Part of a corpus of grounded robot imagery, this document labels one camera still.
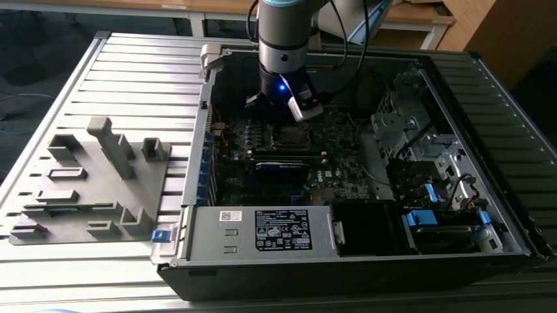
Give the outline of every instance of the slotted metal surface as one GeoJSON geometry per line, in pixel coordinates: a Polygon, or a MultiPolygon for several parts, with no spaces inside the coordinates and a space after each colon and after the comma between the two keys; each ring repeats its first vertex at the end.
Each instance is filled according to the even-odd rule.
{"type": "MultiPolygon", "coordinates": [[[[97,39],[91,45],[0,190],[2,312],[52,308],[78,312],[221,312],[225,308],[269,312],[273,308],[280,311],[310,308],[326,310],[356,304],[394,306],[417,301],[455,303],[471,299],[536,298],[540,294],[556,296],[556,266],[548,264],[537,271],[499,276],[461,290],[440,293],[378,295],[374,298],[290,299],[269,303],[189,303],[177,297],[155,272],[149,260],[150,242],[11,246],[6,236],[19,218],[19,200],[30,196],[7,199],[3,196],[34,192],[28,182],[38,177],[30,175],[46,170],[47,161],[42,157],[50,157],[44,145],[54,133],[93,139],[85,131],[93,115],[110,116],[115,132],[126,134],[131,142],[149,136],[173,143],[158,223],[178,221],[202,86],[194,69],[199,65],[202,46],[209,41],[209,38],[113,34],[109,40],[97,39]]],[[[250,45],[245,40],[213,41],[250,45]]],[[[382,51],[408,53],[404,50],[382,51]]],[[[552,187],[547,186],[543,190],[535,186],[551,185],[557,170],[549,163],[547,152],[540,151],[540,145],[529,140],[535,134],[523,126],[520,114],[511,107],[495,81],[468,55],[413,53],[432,56],[465,110],[484,121],[477,129],[491,143],[493,152],[505,159],[501,170],[513,178],[513,185],[524,190],[519,197],[555,245],[557,231],[553,228],[557,220],[555,207],[549,203],[557,203],[557,195],[552,187]]],[[[438,311],[445,312],[446,307],[441,305],[438,311]]]]}
{"type": "Polygon", "coordinates": [[[532,128],[520,106],[500,89],[484,62],[467,54],[453,55],[452,61],[437,53],[432,58],[509,180],[512,191],[531,212],[549,245],[557,248],[555,152],[537,129],[532,128]]]}

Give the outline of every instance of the aluminum extrusion table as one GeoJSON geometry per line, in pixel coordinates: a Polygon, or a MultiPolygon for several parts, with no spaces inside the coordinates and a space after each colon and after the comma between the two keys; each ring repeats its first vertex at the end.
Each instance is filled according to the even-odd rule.
{"type": "MultiPolygon", "coordinates": [[[[6,198],[23,188],[19,180],[34,173],[30,164],[44,155],[51,135],[56,132],[89,136],[85,127],[93,115],[110,116],[114,128],[130,141],[149,134],[173,144],[158,223],[181,219],[189,145],[202,82],[199,54],[207,42],[251,45],[246,40],[119,33],[99,33],[94,39],[0,188],[0,311],[32,312],[60,308],[78,312],[221,312],[225,309],[234,312],[354,312],[358,309],[368,311],[366,308],[376,306],[374,312],[393,312],[394,306],[414,305],[422,310],[446,312],[450,303],[452,312],[483,310],[487,305],[517,312],[532,305],[556,305],[555,264],[528,273],[497,276],[444,293],[191,303],[179,299],[157,274],[150,262],[151,242],[10,245],[7,236],[19,218],[19,210],[6,203],[6,198]]],[[[520,112],[495,78],[477,70],[483,67],[477,60],[463,53],[416,53],[432,57],[448,82],[461,91],[461,97],[473,99],[475,88],[483,87],[480,90],[485,90],[485,97],[492,97],[488,95],[492,92],[520,112]],[[472,74],[463,76],[460,70],[472,74]]],[[[544,235],[555,246],[557,233],[552,229],[544,230],[544,235]]]]}

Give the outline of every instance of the blue latch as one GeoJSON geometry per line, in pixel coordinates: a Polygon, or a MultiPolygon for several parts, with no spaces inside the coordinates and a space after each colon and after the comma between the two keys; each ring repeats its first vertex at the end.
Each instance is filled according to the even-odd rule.
{"type": "Polygon", "coordinates": [[[409,226],[434,226],[438,224],[432,210],[414,210],[406,214],[409,226]]]}
{"type": "Polygon", "coordinates": [[[433,189],[432,184],[426,184],[426,190],[428,190],[429,198],[432,199],[432,202],[438,202],[438,197],[437,197],[436,190],[433,189]]]}
{"type": "Polygon", "coordinates": [[[480,211],[480,219],[484,225],[491,224],[491,217],[489,217],[488,212],[480,211]]]}
{"type": "Polygon", "coordinates": [[[171,242],[171,231],[170,230],[155,230],[151,236],[154,243],[170,243],[171,242]]]}

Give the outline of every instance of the open computer chassis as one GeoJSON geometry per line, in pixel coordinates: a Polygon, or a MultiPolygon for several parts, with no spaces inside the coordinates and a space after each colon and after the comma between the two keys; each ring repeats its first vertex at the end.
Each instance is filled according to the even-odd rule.
{"type": "MultiPolygon", "coordinates": [[[[313,53],[310,62],[338,57],[313,53]]],[[[552,257],[513,184],[529,169],[508,164],[540,153],[551,164],[555,150],[525,142],[535,126],[481,59],[442,57],[369,53],[369,88],[384,89],[358,82],[320,119],[277,126],[261,111],[245,114],[257,51],[203,47],[185,210],[158,230],[170,239],[153,256],[183,299],[446,290],[552,257]],[[446,61],[460,66],[441,71],[446,61]]],[[[312,74],[318,89],[346,81],[356,61],[312,74]]]]}

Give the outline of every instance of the motherboard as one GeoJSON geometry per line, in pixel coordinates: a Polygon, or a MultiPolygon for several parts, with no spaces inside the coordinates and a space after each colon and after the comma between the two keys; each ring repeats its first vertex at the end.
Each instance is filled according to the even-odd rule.
{"type": "Polygon", "coordinates": [[[221,127],[219,205],[326,205],[370,197],[357,135],[369,122],[330,110],[305,124],[231,119],[221,127]]]}

